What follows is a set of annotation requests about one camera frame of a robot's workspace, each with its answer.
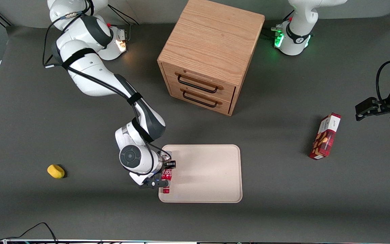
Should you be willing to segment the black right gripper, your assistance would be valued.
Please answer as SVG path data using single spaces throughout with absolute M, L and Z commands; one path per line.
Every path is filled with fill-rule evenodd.
M 176 161 L 168 161 L 163 163 L 164 169 L 175 169 Z M 169 180 L 148 180 L 139 186 L 140 189 L 158 189 L 160 187 L 169 188 Z

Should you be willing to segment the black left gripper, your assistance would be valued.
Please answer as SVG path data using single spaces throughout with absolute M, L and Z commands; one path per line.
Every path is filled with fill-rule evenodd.
M 377 97 L 379 102 L 381 103 L 381 107 L 383 107 L 382 110 L 390 112 L 390 93 L 385 99 L 382 99 L 379 83 L 377 83 Z M 357 104 L 355 106 L 356 121 L 359 122 L 369 116 L 377 116 L 378 109 L 380 108 L 378 100 L 375 97 L 369 97 Z

